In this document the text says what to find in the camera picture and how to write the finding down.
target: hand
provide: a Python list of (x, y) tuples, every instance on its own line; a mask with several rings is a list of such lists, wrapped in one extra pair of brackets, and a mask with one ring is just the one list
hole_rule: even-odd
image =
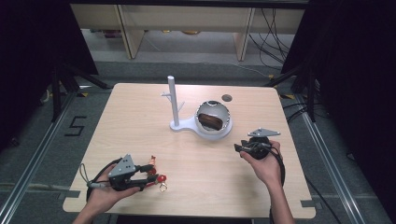
[[(278, 152), (280, 153), (280, 144), (272, 140), (270, 140), (270, 143), (272, 147), (277, 149), (277, 151), (275, 149), (272, 149), (272, 151), (276, 154)], [(272, 153), (268, 153), (268, 155), (261, 160), (254, 159), (245, 151), (241, 151), (240, 155), (245, 161), (250, 163), (256, 176), (264, 182), (267, 188), (282, 186), (279, 163)]]
[[(116, 164), (113, 164), (105, 169), (97, 181), (108, 181), (108, 173), (110, 173), (115, 166)], [(123, 191), (116, 191), (111, 187), (93, 189), (87, 204), (85, 204), (85, 207), (81, 210), (74, 223), (91, 223), (97, 215), (108, 211), (119, 200), (131, 196), (139, 190), (139, 187)]]

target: white stand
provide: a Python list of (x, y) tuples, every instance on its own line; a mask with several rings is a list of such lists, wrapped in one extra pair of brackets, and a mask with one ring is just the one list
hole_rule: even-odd
[(168, 97), (172, 104), (172, 112), (173, 112), (173, 117), (174, 120), (170, 122), (170, 128), (174, 132), (180, 132), (180, 131), (194, 131), (201, 137), (208, 139), (208, 140), (219, 140), (223, 137), (225, 137), (233, 127), (233, 121), (229, 120), (229, 123), (227, 127), (225, 128), (224, 132), (222, 133), (217, 133), (217, 134), (207, 134), (207, 133), (202, 133), (200, 129), (198, 128), (196, 122), (195, 122), (195, 116), (192, 116), (189, 119), (182, 119), (180, 120), (178, 118), (178, 111), (181, 109), (183, 104), (177, 108), (177, 96), (176, 96), (176, 88), (175, 88), (175, 78), (172, 76), (168, 77), (168, 84), (169, 84), (169, 92), (170, 93), (163, 93), (162, 96)]

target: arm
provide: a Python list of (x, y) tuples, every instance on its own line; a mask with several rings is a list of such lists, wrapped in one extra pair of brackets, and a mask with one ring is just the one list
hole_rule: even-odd
[[(272, 146), (277, 148), (280, 153), (280, 144), (275, 141), (270, 141)], [(286, 199), (285, 191), (283, 190), (280, 180), (279, 164), (271, 153), (261, 159), (256, 160), (244, 151), (240, 152), (244, 158), (252, 166), (256, 176), (268, 188), (271, 198), (271, 210), (275, 223), (294, 223), (294, 218), (291, 214), (288, 201)]]
[[(98, 178), (98, 181), (108, 181), (108, 173), (115, 166), (116, 164), (109, 166)], [(123, 191), (116, 191), (111, 187), (94, 189), (90, 198), (74, 220), (73, 224), (91, 224), (95, 217), (108, 211), (119, 200), (131, 196), (137, 193), (139, 190), (139, 187), (126, 189)]]

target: vertical white post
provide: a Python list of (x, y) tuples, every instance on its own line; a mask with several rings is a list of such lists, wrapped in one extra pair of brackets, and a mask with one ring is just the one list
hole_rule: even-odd
[(175, 89), (175, 78), (168, 76), (169, 92), (171, 94), (172, 111), (174, 115), (175, 127), (178, 126), (178, 110), (177, 110), (177, 98)]

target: wooden table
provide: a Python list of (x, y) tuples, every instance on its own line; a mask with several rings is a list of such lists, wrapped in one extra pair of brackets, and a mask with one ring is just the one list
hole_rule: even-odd
[[(185, 102), (180, 119), (190, 118), (201, 102), (216, 100), (230, 110), (233, 128), (218, 141), (209, 141), (190, 131), (173, 132), (171, 104), (163, 84), (117, 84), (96, 127), (82, 162), (94, 178), (109, 162), (131, 154), (134, 164), (157, 158), (159, 174), (167, 176), (168, 190), (145, 189), (118, 202), (109, 213), (125, 215), (188, 217), (268, 217), (270, 198), (250, 165), (234, 151), (233, 144), (248, 140), (260, 127), (281, 132), (270, 137), (281, 143), (286, 166), (284, 189), (295, 218), (312, 218), (314, 207), (289, 126), (275, 89), (231, 86), (176, 85), (177, 100)], [(221, 96), (229, 94), (231, 102)], [(134, 178), (145, 178), (136, 174)], [(78, 198), (66, 198), (64, 210), (79, 212), (85, 205), (86, 184), (79, 172), (70, 190)]]

